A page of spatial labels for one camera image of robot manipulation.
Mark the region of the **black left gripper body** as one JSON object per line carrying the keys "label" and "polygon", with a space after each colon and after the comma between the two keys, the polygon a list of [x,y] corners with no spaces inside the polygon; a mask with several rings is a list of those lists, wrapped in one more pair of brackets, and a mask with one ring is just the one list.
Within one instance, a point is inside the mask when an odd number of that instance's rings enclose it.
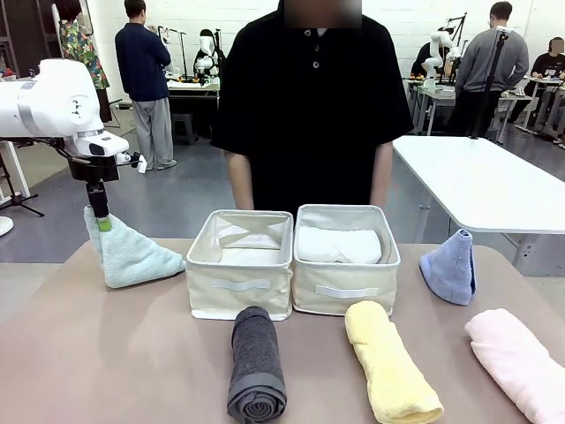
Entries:
{"label": "black left gripper body", "polygon": [[117,162],[114,156],[90,156],[68,160],[71,175],[86,185],[87,193],[105,190],[104,183],[119,180]]}

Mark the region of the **mint green cone towel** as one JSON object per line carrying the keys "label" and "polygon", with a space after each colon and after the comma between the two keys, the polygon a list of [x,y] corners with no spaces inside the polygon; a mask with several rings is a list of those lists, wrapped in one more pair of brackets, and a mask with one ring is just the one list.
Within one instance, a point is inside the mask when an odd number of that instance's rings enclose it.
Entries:
{"label": "mint green cone towel", "polygon": [[109,288],[122,289],[185,271],[181,254],[158,245],[117,217],[98,219],[93,208],[86,206],[84,220]]}

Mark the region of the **dark grey towel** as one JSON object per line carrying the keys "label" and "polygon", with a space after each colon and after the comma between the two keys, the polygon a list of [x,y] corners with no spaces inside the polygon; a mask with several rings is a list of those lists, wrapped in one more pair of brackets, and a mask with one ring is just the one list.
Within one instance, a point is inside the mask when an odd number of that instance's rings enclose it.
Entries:
{"label": "dark grey towel", "polygon": [[239,424],[268,424],[280,418],[288,398],[275,325],[264,308],[247,307],[237,315],[231,349],[228,415]]}

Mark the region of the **yellow towel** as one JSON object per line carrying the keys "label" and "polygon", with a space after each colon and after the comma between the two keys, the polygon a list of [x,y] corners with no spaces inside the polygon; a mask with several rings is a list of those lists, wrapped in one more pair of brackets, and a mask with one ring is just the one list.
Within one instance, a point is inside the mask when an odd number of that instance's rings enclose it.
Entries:
{"label": "yellow towel", "polygon": [[373,415],[380,424],[431,424],[444,414],[436,391],[380,304],[360,301],[347,309],[344,322],[364,370]]}

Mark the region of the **blue cone towel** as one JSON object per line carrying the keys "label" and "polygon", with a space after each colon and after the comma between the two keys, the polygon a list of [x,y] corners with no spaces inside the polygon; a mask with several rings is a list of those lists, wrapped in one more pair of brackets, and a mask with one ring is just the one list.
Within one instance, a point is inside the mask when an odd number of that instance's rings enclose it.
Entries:
{"label": "blue cone towel", "polygon": [[477,290],[473,238],[460,229],[432,252],[419,259],[428,288],[440,299],[468,306]]}

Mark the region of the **pink towel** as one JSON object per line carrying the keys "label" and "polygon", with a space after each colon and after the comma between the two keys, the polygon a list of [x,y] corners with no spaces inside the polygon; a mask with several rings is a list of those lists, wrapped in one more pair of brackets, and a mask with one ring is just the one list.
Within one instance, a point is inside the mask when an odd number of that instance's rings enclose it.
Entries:
{"label": "pink towel", "polygon": [[532,424],[565,424],[565,367],[508,310],[488,309],[465,325],[471,349]]}

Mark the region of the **person's right forearm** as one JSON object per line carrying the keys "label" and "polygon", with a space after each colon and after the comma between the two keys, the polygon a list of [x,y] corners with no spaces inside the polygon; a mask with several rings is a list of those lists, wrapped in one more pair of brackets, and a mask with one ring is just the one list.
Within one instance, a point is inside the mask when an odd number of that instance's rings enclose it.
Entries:
{"label": "person's right forearm", "polygon": [[246,156],[231,152],[225,154],[233,198],[238,209],[254,210],[252,173]]}

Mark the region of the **person's left forearm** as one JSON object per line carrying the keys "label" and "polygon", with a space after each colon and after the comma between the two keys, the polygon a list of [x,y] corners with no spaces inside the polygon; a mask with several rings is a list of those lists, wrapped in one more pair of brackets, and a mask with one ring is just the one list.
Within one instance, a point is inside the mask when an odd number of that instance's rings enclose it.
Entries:
{"label": "person's left forearm", "polygon": [[370,203],[383,208],[386,204],[388,188],[391,181],[393,163],[393,143],[385,143],[375,150],[373,163],[372,188]]}

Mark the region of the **man in navy sweater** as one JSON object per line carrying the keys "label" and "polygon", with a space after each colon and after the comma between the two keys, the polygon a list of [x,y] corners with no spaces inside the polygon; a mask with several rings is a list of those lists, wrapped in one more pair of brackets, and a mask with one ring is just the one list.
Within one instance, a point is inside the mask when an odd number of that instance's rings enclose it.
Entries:
{"label": "man in navy sweater", "polygon": [[165,78],[170,53],[160,37],[145,27],[144,0],[124,0],[124,8],[129,22],[115,36],[122,87],[132,101],[139,149],[147,169],[167,170],[177,165]]}

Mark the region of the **background work table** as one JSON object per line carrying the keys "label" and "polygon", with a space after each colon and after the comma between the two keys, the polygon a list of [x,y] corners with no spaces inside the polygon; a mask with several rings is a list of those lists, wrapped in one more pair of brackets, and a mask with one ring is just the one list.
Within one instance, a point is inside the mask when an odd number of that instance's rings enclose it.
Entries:
{"label": "background work table", "polygon": [[169,106],[172,117],[188,116],[192,131],[211,138],[220,101],[218,82],[205,84],[169,80]]}

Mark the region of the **person in black polo shirt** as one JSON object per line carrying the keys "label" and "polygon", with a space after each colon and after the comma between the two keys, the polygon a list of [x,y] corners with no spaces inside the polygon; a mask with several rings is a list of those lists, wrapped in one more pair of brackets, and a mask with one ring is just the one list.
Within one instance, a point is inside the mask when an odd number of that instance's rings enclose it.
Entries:
{"label": "person in black polo shirt", "polygon": [[225,62],[212,143],[247,157],[254,210],[372,205],[378,146],[412,128],[389,31],[361,0],[279,0]]}

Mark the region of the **white rolled towel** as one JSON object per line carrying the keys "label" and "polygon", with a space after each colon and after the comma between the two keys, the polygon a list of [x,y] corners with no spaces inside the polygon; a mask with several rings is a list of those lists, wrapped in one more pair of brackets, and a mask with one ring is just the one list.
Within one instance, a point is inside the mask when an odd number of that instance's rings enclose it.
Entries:
{"label": "white rolled towel", "polygon": [[302,261],[376,264],[380,239],[370,230],[325,230],[304,226],[298,231],[295,253]]}

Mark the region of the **white side table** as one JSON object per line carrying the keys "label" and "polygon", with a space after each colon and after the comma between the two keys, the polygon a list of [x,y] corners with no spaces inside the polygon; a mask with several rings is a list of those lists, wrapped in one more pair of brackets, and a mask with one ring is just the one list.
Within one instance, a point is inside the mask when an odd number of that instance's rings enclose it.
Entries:
{"label": "white side table", "polygon": [[565,182],[486,139],[409,136],[394,150],[424,187],[415,242],[432,201],[462,229],[517,234],[513,266],[525,273],[542,235],[565,235]]}

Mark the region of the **man in grey sweater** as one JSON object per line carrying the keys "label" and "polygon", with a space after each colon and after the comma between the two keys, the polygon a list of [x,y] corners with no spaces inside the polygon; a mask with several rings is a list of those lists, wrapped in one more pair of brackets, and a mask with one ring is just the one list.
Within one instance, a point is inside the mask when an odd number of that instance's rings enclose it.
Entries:
{"label": "man in grey sweater", "polygon": [[[485,80],[493,62],[497,26],[505,27],[513,10],[512,4],[500,1],[490,10],[489,28],[476,35],[466,51],[456,75],[456,104],[448,121],[448,134],[471,135],[478,117]],[[491,87],[479,137],[486,135],[501,94],[519,83],[529,69],[529,53],[524,38],[512,31],[501,51]]]}

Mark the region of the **white table leg frame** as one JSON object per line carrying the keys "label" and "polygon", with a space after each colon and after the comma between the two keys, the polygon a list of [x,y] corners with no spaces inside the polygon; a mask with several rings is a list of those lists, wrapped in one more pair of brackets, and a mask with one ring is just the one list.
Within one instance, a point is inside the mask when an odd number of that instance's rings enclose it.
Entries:
{"label": "white table leg frame", "polygon": [[19,161],[15,145],[10,141],[0,140],[0,154],[4,159],[4,163],[7,165],[10,181],[14,185],[15,192],[21,193],[24,196],[30,196],[29,186]]}

